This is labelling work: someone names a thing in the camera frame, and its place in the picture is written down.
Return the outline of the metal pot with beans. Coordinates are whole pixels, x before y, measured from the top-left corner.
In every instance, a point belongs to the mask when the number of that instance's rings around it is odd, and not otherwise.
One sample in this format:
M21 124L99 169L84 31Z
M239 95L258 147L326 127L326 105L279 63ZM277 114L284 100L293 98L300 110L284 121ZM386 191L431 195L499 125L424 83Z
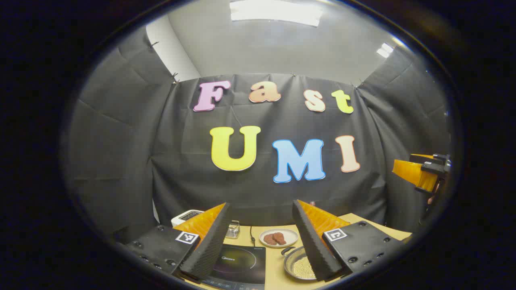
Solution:
M300 281L316 281L314 270L303 246L288 246L281 254L284 257L283 268L289 276Z

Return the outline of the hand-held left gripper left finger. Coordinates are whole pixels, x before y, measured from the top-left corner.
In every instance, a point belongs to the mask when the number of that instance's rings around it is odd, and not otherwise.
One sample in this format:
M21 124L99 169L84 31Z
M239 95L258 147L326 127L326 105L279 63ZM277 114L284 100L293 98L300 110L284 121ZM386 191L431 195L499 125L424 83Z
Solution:
M231 204L223 203L178 226L155 226L123 245L161 275L201 282L217 262L231 215Z

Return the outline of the white plate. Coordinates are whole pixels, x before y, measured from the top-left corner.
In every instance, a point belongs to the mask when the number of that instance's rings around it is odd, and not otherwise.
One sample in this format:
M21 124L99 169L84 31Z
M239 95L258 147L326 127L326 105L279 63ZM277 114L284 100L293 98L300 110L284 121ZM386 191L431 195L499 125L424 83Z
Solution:
M266 244L263 241L264 235L272 234L272 233L275 233L275 232L283 233L285 241L286 241L286 244L284 244L284 245L278 245L278 244L277 245L269 245L269 244ZM260 234L260 236L259 236L259 241L264 246L268 246L268 247L271 247L271 248L285 248L285 247L293 246L297 242L298 239L299 239L299 234L296 233L293 230L290 230L290 229L269 229L269 230L266 230L266 231L262 232Z

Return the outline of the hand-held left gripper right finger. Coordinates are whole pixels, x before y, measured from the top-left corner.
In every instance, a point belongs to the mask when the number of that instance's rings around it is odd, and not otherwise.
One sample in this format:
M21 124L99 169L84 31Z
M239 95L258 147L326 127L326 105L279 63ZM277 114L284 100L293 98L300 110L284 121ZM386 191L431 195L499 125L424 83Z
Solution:
M358 275L405 248L369 222L349 223L301 200L293 201L292 215L318 281Z

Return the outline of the large ceiling light panel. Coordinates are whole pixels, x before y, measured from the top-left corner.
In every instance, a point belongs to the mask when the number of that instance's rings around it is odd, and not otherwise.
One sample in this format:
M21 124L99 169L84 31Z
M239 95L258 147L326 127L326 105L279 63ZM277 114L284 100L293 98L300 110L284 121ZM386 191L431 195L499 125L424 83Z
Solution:
M317 27L323 15L319 8L280 0L238 0L229 7L232 21L284 21Z

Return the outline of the black backdrop cloth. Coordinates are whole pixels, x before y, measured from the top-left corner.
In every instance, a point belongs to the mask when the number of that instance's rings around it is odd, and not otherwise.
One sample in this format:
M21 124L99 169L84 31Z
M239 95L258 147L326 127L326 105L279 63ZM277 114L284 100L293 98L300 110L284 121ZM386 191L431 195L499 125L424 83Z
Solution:
M113 48L71 110L63 162L103 235L131 241L190 209L293 224L300 199L415 232L422 193L395 159L448 154L445 91L396 48L358 87L287 74L173 82L144 29Z

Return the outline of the white toaster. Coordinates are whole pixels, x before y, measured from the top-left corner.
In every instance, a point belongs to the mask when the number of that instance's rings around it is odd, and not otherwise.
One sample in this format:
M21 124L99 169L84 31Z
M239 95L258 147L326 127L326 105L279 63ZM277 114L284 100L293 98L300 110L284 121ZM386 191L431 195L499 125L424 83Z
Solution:
M187 220L200 215L201 213L204 213L204 211L195 210L195 209L185 211L184 213L181 213L180 215L173 217L173 219L171 219L171 224L173 227L178 226L178 225L186 222Z

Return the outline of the black induction cooktop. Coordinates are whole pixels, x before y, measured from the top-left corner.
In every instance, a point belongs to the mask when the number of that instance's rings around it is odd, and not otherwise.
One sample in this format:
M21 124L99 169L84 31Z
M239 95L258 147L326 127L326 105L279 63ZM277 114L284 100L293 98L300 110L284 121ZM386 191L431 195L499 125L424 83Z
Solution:
M202 283L221 290L265 290L266 248L223 244Z

